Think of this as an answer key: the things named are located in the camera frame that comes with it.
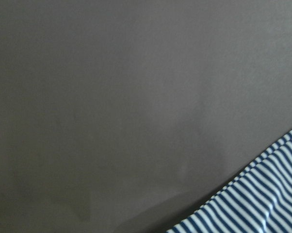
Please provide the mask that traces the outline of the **navy white striped polo shirt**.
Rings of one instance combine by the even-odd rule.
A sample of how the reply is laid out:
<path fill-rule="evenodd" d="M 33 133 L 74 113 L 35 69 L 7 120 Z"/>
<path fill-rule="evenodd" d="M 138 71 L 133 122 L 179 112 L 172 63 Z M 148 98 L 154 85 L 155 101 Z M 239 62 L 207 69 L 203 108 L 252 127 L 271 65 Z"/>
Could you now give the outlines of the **navy white striped polo shirt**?
<path fill-rule="evenodd" d="M 292 129 L 170 232 L 292 233 Z"/>

